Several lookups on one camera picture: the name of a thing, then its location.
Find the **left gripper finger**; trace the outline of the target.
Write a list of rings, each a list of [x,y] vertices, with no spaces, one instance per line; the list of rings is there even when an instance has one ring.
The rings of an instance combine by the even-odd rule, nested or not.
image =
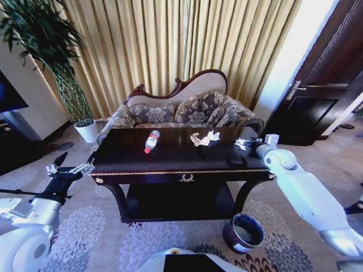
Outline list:
[[[58,168],[63,164],[67,154],[68,152],[64,152],[62,155],[57,157],[53,163],[45,166],[48,176],[55,175],[58,172]]]
[[[87,161],[77,167],[72,168],[69,170],[69,173],[76,175],[77,173],[81,173],[83,175],[87,175],[91,173],[95,166],[93,165],[95,153],[93,152],[87,159]]]

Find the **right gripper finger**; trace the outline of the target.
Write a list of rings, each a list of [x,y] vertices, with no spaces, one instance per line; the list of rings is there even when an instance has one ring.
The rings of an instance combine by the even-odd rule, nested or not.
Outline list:
[[[261,146],[260,138],[252,138],[251,140],[244,140],[240,149],[243,154],[241,155],[242,163],[245,167],[248,166],[248,163],[251,159],[259,159],[260,156],[257,153],[257,148]]]
[[[229,156],[226,157],[226,163],[230,168],[247,167],[247,160],[242,153],[242,151],[246,151],[246,142],[247,141],[242,138],[238,138],[235,140],[234,146],[239,148],[240,153],[238,154],[238,156],[235,156],[232,159]]]

